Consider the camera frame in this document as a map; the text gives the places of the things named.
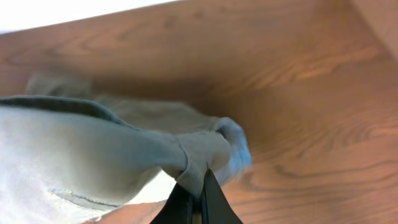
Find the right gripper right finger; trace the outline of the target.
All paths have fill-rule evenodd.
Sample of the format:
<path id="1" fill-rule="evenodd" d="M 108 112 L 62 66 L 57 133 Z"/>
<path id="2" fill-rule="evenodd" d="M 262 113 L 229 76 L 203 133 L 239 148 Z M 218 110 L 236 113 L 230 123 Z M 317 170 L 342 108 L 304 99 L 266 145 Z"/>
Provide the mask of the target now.
<path id="1" fill-rule="evenodd" d="M 202 224 L 243 224 L 229 205 L 214 173 L 208 169 L 201 194 Z"/>

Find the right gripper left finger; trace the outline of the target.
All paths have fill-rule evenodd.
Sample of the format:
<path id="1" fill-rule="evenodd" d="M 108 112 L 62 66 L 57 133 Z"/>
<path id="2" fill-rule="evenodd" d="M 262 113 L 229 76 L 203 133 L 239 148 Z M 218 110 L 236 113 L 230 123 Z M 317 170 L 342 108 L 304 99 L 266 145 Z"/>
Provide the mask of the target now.
<path id="1" fill-rule="evenodd" d="M 175 184 L 165 205 L 150 224 L 192 224 L 193 197 L 179 184 Z"/>

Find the khaki green shorts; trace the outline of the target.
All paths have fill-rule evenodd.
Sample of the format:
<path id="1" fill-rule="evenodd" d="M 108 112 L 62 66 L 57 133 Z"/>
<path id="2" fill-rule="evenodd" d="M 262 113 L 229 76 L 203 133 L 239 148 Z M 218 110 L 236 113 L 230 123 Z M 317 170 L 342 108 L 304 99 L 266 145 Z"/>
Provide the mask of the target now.
<path id="1" fill-rule="evenodd" d="M 82 223 L 165 200 L 173 184 L 198 198 L 207 170 L 224 184 L 250 165 L 240 125 L 183 103 L 44 74 L 1 98 L 2 223 Z"/>

